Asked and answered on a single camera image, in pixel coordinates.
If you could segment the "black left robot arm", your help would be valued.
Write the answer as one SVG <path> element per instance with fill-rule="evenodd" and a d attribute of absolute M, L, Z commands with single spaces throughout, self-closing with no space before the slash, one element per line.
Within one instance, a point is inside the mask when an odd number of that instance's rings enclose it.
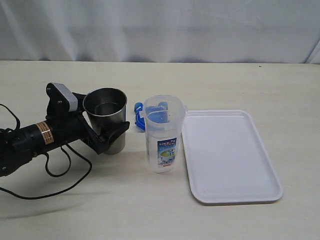
<path fill-rule="evenodd" d="M 38 155 L 81 140 L 97 154 L 107 151 L 130 126 L 128 121 L 108 123 L 96 133 L 83 116 L 84 94 L 64 84 L 46 86 L 49 102 L 45 120 L 29 126 L 0 131 L 0 175 L 8 176 Z"/>

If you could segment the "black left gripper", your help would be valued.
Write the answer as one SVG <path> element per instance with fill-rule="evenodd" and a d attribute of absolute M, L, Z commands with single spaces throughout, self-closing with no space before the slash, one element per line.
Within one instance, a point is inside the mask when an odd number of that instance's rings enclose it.
<path fill-rule="evenodd" d="M 60 146 L 77 140 L 83 141 L 97 154 L 101 154 L 106 148 L 124 148 L 126 143 L 126 131 L 130 127 L 129 121 L 112 125 L 105 125 L 100 129 L 100 136 L 94 133 L 83 116 L 85 111 L 83 102 L 86 94 L 73 92 L 77 99 L 77 110 L 68 112 L 66 101 L 57 101 L 54 92 L 50 92 L 48 84 L 46 94 L 49 102 L 46 109 L 46 122 L 52 129 L 54 142 Z"/>

